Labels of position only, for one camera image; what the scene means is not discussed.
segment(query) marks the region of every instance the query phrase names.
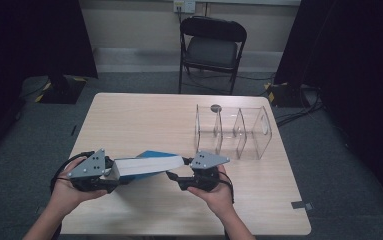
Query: black folding chair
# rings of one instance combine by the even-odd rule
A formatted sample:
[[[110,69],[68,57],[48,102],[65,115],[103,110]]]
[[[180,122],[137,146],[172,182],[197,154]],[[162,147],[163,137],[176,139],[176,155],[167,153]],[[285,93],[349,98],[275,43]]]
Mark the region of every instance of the black folding chair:
[[[182,71],[185,67],[188,75],[189,68],[230,73],[229,94],[232,95],[247,40],[245,28],[234,21],[193,16],[181,22],[180,32],[181,62],[178,92],[181,93]],[[191,37],[188,44],[185,36]]]

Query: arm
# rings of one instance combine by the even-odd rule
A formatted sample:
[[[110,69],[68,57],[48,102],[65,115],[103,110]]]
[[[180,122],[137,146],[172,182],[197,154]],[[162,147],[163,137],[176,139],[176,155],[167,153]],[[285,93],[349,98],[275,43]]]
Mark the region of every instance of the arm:
[[[226,174],[223,165],[218,166],[218,169],[219,172]],[[228,181],[223,174],[220,174],[220,179]],[[232,205],[231,191],[227,185],[220,183],[211,192],[206,192],[194,187],[189,187],[188,191],[207,203],[209,209],[222,222],[231,240],[256,239],[235,211],[234,206]]]
[[[64,217],[73,211],[81,202],[99,198],[107,193],[105,190],[93,192],[80,192],[76,190],[67,179],[67,172],[82,162],[85,158],[73,160],[66,169],[60,173],[50,201],[38,220],[23,237],[24,240],[51,239]]]

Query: acrylic divider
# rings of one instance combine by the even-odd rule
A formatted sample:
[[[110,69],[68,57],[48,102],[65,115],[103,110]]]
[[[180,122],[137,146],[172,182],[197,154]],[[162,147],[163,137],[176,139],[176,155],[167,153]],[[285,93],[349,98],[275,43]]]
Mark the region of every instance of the acrylic divider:
[[[265,108],[198,106],[195,148],[231,159],[261,159],[272,138]]]

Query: forearm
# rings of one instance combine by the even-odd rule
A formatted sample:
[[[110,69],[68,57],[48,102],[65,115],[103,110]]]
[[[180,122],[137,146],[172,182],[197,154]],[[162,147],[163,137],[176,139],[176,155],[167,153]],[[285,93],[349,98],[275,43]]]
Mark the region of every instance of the forearm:
[[[218,215],[220,221],[225,227],[225,231],[231,240],[255,240],[256,238],[248,230],[247,226],[235,212],[235,210],[228,211],[223,215]]]
[[[64,217],[49,204],[23,240],[51,239]]]

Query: black curtain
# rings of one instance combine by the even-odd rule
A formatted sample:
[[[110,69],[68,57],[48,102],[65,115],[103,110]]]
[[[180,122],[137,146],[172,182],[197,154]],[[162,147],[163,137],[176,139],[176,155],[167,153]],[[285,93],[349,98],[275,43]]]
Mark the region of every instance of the black curtain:
[[[0,0],[0,122],[24,79],[63,74],[97,78],[77,0]]]
[[[275,83],[320,87],[351,150],[383,185],[383,1],[303,0],[291,33]]]

